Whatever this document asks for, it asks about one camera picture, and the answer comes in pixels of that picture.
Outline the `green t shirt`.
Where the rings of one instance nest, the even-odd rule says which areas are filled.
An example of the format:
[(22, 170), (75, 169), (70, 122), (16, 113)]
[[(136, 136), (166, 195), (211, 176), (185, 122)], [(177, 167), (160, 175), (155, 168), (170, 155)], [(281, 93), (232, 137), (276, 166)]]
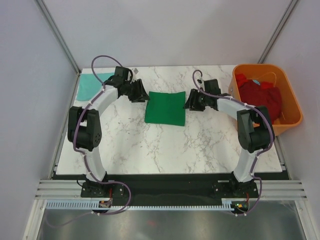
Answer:
[(149, 92), (144, 122), (184, 127), (186, 124), (186, 92)]

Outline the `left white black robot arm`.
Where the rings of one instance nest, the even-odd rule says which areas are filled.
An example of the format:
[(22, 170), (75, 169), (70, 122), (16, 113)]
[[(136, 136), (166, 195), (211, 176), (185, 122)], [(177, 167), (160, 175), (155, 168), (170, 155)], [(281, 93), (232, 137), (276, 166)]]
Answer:
[(73, 150), (83, 156), (86, 179), (94, 182), (92, 191), (99, 197), (110, 191), (109, 183), (104, 181), (107, 172), (99, 150), (103, 136), (102, 113), (121, 96), (126, 96), (132, 103), (150, 100), (142, 80), (133, 80), (133, 76), (131, 69), (117, 66), (114, 74), (102, 82), (101, 89), (85, 106), (72, 106), (68, 112), (67, 138)]

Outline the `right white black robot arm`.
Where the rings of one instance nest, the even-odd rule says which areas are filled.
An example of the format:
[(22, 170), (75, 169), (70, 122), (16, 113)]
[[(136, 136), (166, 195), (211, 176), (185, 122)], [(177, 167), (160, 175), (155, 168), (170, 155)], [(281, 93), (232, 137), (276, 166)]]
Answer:
[(242, 196), (248, 189), (254, 187), (254, 171), (259, 156), (268, 151), (275, 138), (267, 107), (253, 106), (243, 103), (231, 95), (221, 93), (218, 80), (206, 80), (204, 88), (195, 84), (190, 90), (184, 104), (185, 109), (203, 112), (210, 107), (223, 112), (236, 120), (237, 138), (241, 153), (229, 181), (229, 191), (235, 197)]

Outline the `folded teal t shirt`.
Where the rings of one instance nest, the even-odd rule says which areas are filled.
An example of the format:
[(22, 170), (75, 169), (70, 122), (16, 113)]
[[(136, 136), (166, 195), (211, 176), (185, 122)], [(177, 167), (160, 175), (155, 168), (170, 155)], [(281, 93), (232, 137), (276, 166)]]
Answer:
[(76, 100), (85, 102), (91, 100), (102, 88), (102, 83), (94, 74), (82, 74), (79, 79)]

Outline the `bright red t shirt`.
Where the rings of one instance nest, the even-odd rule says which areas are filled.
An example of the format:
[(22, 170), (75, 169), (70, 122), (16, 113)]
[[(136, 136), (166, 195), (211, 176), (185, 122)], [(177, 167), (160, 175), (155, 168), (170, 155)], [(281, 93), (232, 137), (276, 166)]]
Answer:
[(256, 85), (260, 86), (261, 89), (265, 90), (265, 89), (270, 89), (273, 88), (274, 85), (271, 82), (259, 82), (256, 79), (248, 79), (244, 74), (240, 73), (240, 74), (236, 74), (235, 75), (235, 80), (237, 83), (237, 87), (241, 88), (242, 86), (244, 86), (246, 83), (248, 83), (249, 81), (252, 81), (253, 83), (255, 83)]

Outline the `dark red t shirt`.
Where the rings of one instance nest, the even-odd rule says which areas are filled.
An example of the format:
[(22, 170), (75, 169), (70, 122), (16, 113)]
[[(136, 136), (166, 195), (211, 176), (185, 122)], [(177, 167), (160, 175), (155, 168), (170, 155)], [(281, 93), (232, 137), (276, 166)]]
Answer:
[(257, 84), (250, 79), (238, 84), (238, 91), (242, 102), (257, 107), (265, 106), (272, 123), (279, 118), (282, 112), (282, 96), (279, 88), (271, 82)]

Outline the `orange plastic bin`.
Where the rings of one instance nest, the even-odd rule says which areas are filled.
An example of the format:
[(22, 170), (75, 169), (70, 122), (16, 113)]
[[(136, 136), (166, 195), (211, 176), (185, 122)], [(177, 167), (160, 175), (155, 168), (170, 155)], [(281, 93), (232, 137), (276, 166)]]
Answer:
[(250, 80), (272, 83), (274, 87), (279, 89), (282, 98), (282, 108), (280, 116), (272, 124), (276, 136), (279, 136), (301, 123), (303, 114), (287, 75), (280, 67), (272, 64), (237, 65), (233, 69), (232, 80), (229, 84), (228, 91), (235, 99), (241, 101), (239, 88), (236, 82), (237, 74), (244, 74), (246, 78)]

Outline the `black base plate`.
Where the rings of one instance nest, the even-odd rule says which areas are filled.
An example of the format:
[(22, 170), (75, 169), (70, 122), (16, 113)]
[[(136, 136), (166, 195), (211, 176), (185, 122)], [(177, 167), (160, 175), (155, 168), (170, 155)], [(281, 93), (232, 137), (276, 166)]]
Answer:
[(257, 185), (245, 191), (232, 191), (231, 173), (191, 174), (110, 174), (102, 184), (88, 179), (82, 184), (83, 198), (112, 198), (122, 206), (182, 206), (214, 205), (223, 199), (254, 199)]

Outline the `aluminium rail profile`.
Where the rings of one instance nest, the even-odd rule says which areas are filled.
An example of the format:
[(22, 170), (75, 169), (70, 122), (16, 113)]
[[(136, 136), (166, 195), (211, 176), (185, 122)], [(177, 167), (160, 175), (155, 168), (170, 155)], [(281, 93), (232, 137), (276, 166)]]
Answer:
[[(262, 190), (263, 200), (300, 200), (307, 197), (303, 184), (299, 180), (263, 180), (255, 182), (257, 190)], [(79, 199), (81, 187), (75, 180), (41, 180), (37, 187), (35, 198), (49, 199)]]

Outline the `left aluminium frame post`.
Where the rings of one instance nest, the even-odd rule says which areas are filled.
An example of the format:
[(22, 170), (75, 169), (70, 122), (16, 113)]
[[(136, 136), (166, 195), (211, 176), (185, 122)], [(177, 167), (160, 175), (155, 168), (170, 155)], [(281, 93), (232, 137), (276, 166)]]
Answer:
[(77, 76), (81, 74), (79, 65), (77, 64), (73, 54), (71, 53), (70, 48), (68, 47), (58, 25), (56, 24), (49, 8), (47, 7), (44, 0), (35, 0), (40, 12), (44, 16), (50, 30), (52, 31), (54, 37), (56, 38), (58, 44), (60, 45), (62, 51), (64, 52), (68, 62), (71, 64)]

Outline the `aluminium frame post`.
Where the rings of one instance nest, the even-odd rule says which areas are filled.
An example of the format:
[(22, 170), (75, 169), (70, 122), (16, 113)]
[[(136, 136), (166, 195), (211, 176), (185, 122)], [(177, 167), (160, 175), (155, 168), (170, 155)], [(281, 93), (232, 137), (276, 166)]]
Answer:
[(260, 55), (257, 63), (258, 64), (263, 64), (268, 55), (270, 54), (273, 46), (275, 45), (278, 37), (280, 36), (281, 32), (285, 28), (288, 20), (290, 19), (291, 15), (293, 14), (295, 8), (299, 4), (300, 0), (290, 0), (288, 6), (286, 7), (284, 13), (282, 14), (279, 22), (277, 23), (272, 35), (270, 36), (262, 54)]
[(77, 64), (73, 54), (71, 53), (70, 48), (68, 47), (58, 25), (56, 24), (49, 8), (47, 7), (44, 0), (35, 0), (40, 12), (44, 16), (50, 30), (52, 31), (54, 37), (56, 38), (58, 44), (60, 45), (62, 51), (64, 52), (68, 62), (71, 64), (77, 76), (81, 74), (79, 65)]

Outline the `right aluminium frame post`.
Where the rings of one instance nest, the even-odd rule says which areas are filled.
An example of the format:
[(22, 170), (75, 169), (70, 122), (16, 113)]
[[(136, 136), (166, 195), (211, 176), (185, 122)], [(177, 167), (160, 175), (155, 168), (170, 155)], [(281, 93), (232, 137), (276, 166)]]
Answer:
[(282, 14), (279, 22), (277, 23), (272, 35), (270, 36), (262, 54), (260, 55), (257, 63), (258, 64), (263, 64), (268, 55), (270, 54), (273, 46), (275, 45), (278, 37), (280, 36), (281, 32), (285, 28), (288, 20), (290, 19), (291, 15), (293, 14), (295, 8), (299, 4), (300, 0), (290, 0), (288, 6), (286, 7), (284, 13)]

